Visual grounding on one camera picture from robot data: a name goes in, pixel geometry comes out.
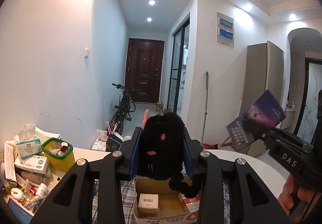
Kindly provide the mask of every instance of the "fuzzy black fabric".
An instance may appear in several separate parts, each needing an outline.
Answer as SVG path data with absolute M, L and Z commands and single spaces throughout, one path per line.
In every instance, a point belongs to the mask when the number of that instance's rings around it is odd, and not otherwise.
M 167 180 L 172 190 L 186 198 L 194 198 L 200 183 L 189 186 L 183 182 L 182 163 L 184 149 L 184 123 L 176 113 L 150 117 L 144 127 L 139 144 L 137 175 L 154 180 Z

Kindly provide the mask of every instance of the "open cardboard box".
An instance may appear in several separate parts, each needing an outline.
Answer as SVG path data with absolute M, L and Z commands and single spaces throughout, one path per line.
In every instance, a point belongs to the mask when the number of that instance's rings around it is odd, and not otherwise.
M 185 177 L 185 181 L 191 183 L 188 177 Z M 168 181 L 136 178 L 134 179 L 134 192 L 133 213 L 137 224 L 174 222 L 190 224 L 197 222 L 198 212 L 187 213 L 185 211 L 184 205 L 179 199 L 179 192 L 171 190 Z M 158 214 L 146 214 L 138 211 L 137 203 L 141 193 L 159 195 Z

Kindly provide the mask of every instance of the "purple book cover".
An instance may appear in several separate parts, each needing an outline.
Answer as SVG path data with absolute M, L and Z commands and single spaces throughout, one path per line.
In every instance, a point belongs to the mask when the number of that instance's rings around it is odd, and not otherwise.
M 231 136 L 231 146 L 240 151 L 252 144 L 255 139 L 243 128 L 243 120 L 256 120 L 267 127 L 274 128 L 285 118 L 279 102 L 269 90 L 265 91 L 247 110 L 227 126 Z

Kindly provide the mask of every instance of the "refrigerator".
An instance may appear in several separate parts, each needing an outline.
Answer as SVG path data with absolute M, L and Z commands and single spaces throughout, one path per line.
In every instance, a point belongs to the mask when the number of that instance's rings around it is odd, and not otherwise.
M 247 46 L 247 60 L 243 99 L 240 114 L 252 105 L 267 89 L 282 104 L 284 78 L 284 52 L 275 44 Z M 263 154 L 265 144 L 257 140 L 240 152 L 255 157 Z

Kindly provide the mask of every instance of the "brown wooden door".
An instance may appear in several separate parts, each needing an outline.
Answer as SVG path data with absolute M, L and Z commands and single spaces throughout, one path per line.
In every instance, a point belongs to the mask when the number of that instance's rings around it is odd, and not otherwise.
M 164 41 L 129 39 L 125 86 L 134 87 L 135 102 L 155 103 L 159 100 Z

